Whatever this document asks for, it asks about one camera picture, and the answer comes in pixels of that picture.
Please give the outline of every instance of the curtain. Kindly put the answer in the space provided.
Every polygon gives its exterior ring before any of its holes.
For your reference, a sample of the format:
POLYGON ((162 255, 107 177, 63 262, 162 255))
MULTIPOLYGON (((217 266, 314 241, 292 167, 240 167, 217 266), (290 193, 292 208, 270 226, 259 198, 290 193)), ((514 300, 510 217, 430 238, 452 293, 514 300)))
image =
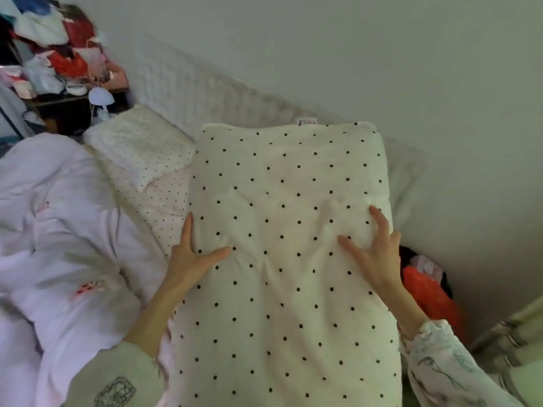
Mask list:
POLYGON ((471 348, 479 366, 528 407, 543 406, 543 296, 500 321, 471 348))

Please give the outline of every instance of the white wall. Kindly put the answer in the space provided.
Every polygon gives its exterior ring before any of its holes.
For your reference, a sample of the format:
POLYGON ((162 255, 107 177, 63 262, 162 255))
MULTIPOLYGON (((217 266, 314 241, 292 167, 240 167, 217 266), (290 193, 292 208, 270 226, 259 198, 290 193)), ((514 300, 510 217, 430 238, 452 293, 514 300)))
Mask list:
POLYGON ((543 0, 76 0, 131 71, 130 25, 426 151, 404 243, 478 332, 543 293, 543 0))

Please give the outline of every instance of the lamp shade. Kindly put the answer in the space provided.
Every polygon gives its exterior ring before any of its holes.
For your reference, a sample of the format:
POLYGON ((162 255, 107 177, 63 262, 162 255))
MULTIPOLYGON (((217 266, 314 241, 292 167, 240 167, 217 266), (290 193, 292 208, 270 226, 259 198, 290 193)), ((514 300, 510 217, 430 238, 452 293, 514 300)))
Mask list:
POLYGON ((89 101, 95 106, 105 107, 113 104, 115 99, 105 88, 95 87, 89 93, 89 101))

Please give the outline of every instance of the person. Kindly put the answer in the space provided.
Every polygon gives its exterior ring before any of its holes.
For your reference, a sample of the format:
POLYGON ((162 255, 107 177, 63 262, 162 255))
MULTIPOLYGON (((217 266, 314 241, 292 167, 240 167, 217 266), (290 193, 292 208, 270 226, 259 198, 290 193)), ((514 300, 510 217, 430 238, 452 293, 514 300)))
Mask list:
MULTIPOLYGON (((369 210, 377 226, 370 249, 358 248, 343 235, 338 242, 400 325, 401 350, 423 407, 522 406, 477 366, 445 320, 431 321, 419 308, 400 278, 401 234, 390 233, 379 209, 369 210)), ((230 254, 228 247, 194 254, 192 221, 189 214, 180 243, 172 248, 166 277, 138 321, 118 346, 99 352, 74 377, 64 407, 154 407, 160 400, 163 380, 153 360, 168 319, 207 270, 230 254)))

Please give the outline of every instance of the pink package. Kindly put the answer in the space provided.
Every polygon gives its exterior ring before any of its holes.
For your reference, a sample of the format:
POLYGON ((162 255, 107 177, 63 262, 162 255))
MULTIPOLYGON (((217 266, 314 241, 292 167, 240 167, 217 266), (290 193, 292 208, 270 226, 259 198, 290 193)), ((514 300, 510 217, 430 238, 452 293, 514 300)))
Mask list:
POLYGON ((411 259, 411 265, 421 274, 426 274, 432 280, 441 284, 444 271, 426 256, 416 256, 411 259))

